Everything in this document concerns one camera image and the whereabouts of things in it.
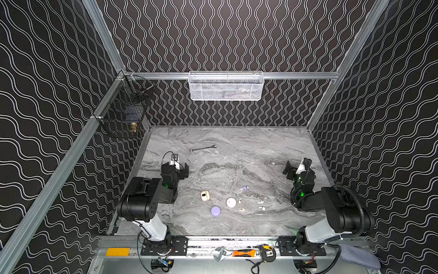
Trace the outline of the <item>cream earbud charging case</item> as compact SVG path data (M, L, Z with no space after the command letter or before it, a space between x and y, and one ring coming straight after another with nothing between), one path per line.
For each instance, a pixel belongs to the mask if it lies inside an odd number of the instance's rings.
M204 201L204 202L209 201L210 198L211 198L211 196L210 196L209 191L204 190L204 191L201 192L201 199L202 199L202 201Z

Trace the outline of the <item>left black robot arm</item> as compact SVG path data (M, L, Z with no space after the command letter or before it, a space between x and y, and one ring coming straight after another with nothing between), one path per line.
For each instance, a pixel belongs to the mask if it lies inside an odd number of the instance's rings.
M183 255L187 239L178 240L157 214L159 204L173 204L178 196L180 180L189 177L189 166L172 160L161 166L161 177L134 177L124 191L117 214L140 228L144 255Z

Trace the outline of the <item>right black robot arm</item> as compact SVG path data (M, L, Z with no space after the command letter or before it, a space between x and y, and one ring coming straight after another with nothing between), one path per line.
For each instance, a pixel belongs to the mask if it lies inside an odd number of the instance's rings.
M287 161L283 170L293 182L292 206L300 212L325 211L326 214L324 219L298 230L294 246L300 255L316 255L323 244L362 236L375 226L375 218L354 190L339 184L314 191L316 174L311 164L309 158L303 158L297 167Z

